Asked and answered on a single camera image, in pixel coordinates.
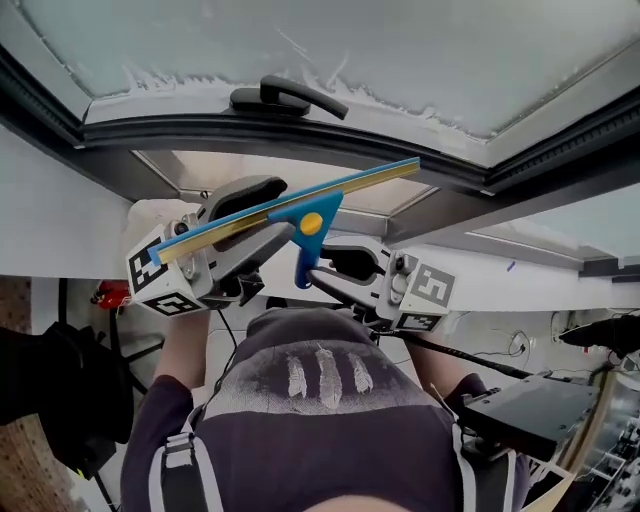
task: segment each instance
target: frosted glass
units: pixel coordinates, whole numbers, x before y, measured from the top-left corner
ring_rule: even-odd
[[[640,185],[527,217],[621,259],[640,256],[639,218]]]
[[[637,0],[15,1],[95,98],[275,73],[479,139],[640,27]]]
[[[285,194],[290,194],[358,172],[334,165],[255,155],[201,151],[174,151],[174,154],[184,165],[177,183],[182,190],[215,190],[243,176],[270,175],[286,181]],[[429,185],[395,179],[347,194],[342,208],[390,215],[430,189]]]
[[[478,229],[473,233],[524,244],[539,249],[564,254],[577,259],[611,257],[610,254],[591,247],[588,241],[578,240],[572,233],[556,231],[548,226],[537,224],[531,217],[514,219],[495,226]]]

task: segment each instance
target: backpack strap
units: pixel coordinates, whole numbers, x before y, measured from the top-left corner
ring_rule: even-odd
[[[453,450],[462,479],[463,512],[512,512],[516,453],[507,450],[494,460],[469,456],[462,429],[453,424]]]
[[[209,452],[193,433],[194,409],[182,432],[156,450],[149,472],[151,512],[214,512],[223,510]]]

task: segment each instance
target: yellow knob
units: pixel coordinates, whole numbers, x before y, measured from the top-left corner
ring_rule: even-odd
[[[307,213],[300,221],[300,231],[303,235],[315,235],[322,227],[322,217],[319,213]]]

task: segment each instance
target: black handle grip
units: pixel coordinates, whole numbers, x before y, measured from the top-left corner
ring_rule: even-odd
[[[339,119],[344,119],[349,111],[349,107],[346,105],[306,85],[300,85],[274,75],[267,75],[260,80],[260,99],[264,103],[280,103],[280,93],[313,103]]]

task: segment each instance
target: red object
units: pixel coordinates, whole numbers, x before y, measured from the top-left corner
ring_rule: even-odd
[[[91,297],[91,302],[102,309],[126,306],[131,302],[129,283],[127,281],[101,281],[98,289]]]

